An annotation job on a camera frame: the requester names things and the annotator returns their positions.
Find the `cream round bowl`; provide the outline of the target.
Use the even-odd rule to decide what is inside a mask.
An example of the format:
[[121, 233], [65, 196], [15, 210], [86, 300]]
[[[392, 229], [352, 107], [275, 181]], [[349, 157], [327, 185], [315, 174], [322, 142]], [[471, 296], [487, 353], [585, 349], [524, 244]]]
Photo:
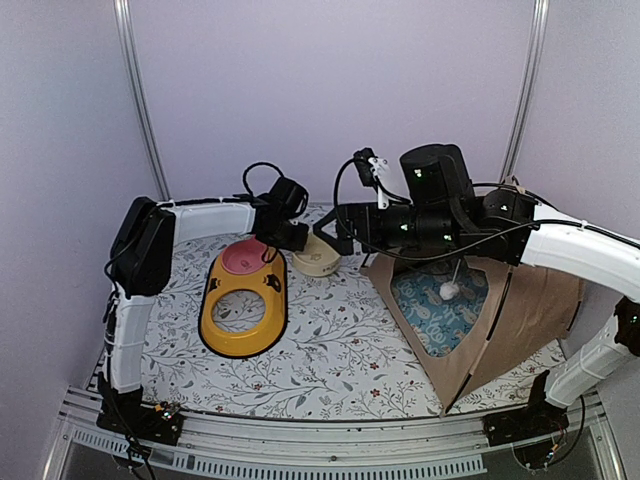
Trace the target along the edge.
[[293, 267], [301, 274], [313, 278], [335, 273], [341, 259], [340, 254], [313, 233], [308, 235], [304, 249], [292, 255]]

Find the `pink round bowl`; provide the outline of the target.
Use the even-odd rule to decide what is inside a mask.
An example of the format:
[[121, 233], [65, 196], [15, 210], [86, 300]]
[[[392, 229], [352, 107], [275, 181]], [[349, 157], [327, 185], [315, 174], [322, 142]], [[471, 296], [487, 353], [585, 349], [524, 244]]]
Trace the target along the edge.
[[266, 265], [269, 247], [251, 237], [235, 242], [221, 253], [221, 265], [232, 275], [250, 275]]

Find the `yellow pet bowl stand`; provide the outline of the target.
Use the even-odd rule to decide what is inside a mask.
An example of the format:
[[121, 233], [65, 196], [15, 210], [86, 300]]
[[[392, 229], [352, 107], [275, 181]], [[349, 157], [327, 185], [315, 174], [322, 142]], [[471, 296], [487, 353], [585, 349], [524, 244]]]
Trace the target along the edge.
[[222, 267], [221, 253], [207, 275], [199, 336], [219, 356], [254, 357], [273, 347], [288, 324], [286, 260], [269, 247], [263, 268], [250, 275], [232, 275]]

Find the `black tent pole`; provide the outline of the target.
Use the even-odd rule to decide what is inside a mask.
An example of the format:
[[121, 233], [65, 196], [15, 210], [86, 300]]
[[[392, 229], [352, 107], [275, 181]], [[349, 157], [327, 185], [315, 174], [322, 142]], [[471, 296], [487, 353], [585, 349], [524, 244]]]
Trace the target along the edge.
[[500, 316], [501, 316], [501, 312], [506, 300], [506, 297], [508, 295], [508, 290], [510, 287], [510, 283], [511, 283], [511, 279], [512, 279], [512, 270], [509, 270], [507, 276], [506, 276], [506, 280], [505, 280], [505, 284], [503, 286], [502, 289], [502, 294], [500, 297], [500, 301], [498, 303], [498, 306], [494, 309], [493, 313], [492, 313], [492, 322], [490, 325], [490, 328], [488, 330], [487, 335], [484, 337], [484, 343], [482, 344], [482, 347], [480, 348], [480, 350], [478, 351], [478, 354], [476, 355], [476, 358], [474, 359], [474, 362], [471, 364], [469, 371], [467, 372], [467, 376], [464, 379], [464, 382], [461, 384], [460, 388], [458, 389], [457, 393], [455, 394], [454, 398], [449, 402], [449, 404], [444, 408], [442, 414], [446, 415], [450, 412], [450, 410], [452, 409], [452, 407], [454, 406], [454, 404], [462, 397], [463, 393], [467, 390], [467, 385], [471, 382], [471, 379], [474, 377], [474, 375], [476, 374], [476, 370], [477, 367], [479, 365], [479, 363], [481, 362], [486, 349], [488, 348], [488, 344], [490, 343], [491, 337], [495, 331], [496, 325], [499, 322]]

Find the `blue snowman pattern mat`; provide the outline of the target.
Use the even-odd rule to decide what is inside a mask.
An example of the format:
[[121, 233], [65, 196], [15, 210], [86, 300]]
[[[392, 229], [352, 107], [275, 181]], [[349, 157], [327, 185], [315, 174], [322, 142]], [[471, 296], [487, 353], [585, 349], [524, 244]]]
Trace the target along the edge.
[[460, 292], [443, 301], [439, 288], [452, 278], [454, 269], [452, 263], [409, 269], [391, 281], [396, 304], [431, 357], [444, 357], [459, 346], [473, 329], [488, 294], [485, 273], [462, 263], [457, 277]]

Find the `beige fabric pet tent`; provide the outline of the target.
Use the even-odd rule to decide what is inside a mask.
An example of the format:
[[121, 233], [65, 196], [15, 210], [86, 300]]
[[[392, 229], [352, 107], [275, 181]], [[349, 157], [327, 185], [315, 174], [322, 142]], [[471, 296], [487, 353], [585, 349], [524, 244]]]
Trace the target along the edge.
[[441, 281], [379, 254], [366, 274], [427, 374], [442, 411], [566, 337], [583, 280], [548, 268], [465, 257], [444, 299]]

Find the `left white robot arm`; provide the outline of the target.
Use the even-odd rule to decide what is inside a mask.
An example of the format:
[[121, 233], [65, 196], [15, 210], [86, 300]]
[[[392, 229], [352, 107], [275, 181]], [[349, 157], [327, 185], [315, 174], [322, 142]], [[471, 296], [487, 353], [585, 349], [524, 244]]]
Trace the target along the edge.
[[154, 298], [167, 286], [173, 248], [214, 235], [251, 234], [280, 250], [299, 251], [308, 226], [297, 218], [307, 190], [280, 176], [263, 194], [131, 203], [112, 244], [105, 274], [113, 284], [105, 344], [104, 381], [117, 393], [141, 388], [141, 357]]

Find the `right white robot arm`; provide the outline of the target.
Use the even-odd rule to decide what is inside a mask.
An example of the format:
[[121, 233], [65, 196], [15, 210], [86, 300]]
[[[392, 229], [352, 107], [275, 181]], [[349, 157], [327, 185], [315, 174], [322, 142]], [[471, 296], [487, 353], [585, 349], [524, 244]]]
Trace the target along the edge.
[[346, 161], [379, 198], [342, 203], [313, 232], [343, 256], [365, 253], [431, 264], [464, 255], [513, 267], [547, 268], [618, 292], [620, 301], [598, 334], [543, 377], [540, 401], [566, 408], [639, 353], [639, 242], [561, 213], [527, 190], [488, 184], [477, 195], [461, 149], [429, 144], [404, 153], [409, 195], [386, 187], [384, 159], [372, 149]]

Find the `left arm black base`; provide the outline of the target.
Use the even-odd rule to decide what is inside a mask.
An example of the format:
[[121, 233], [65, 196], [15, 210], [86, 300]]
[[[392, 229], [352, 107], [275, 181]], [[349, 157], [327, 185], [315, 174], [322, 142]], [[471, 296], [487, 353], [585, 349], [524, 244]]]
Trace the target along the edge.
[[148, 440], [176, 446], [184, 423], [179, 403], [162, 401], [146, 405], [143, 389], [119, 393], [112, 388], [104, 374], [98, 377], [98, 392], [102, 396], [96, 425], [104, 430], [128, 436], [134, 440]]

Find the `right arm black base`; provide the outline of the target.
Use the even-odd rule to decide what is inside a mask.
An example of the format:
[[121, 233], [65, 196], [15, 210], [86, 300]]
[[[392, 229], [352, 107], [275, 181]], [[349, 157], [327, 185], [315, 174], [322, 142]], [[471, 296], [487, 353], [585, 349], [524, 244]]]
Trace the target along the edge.
[[547, 439], [539, 444], [515, 449], [516, 460], [530, 470], [548, 467], [560, 448], [569, 426], [566, 407], [556, 407], [547, 401], [545, 384], [550, 371], [538, 375], [531, 387], [527, 404], [518, 409], [483, 417], [483, 432], [490, 446], [517, 443], [557, 433], [558, 440]]

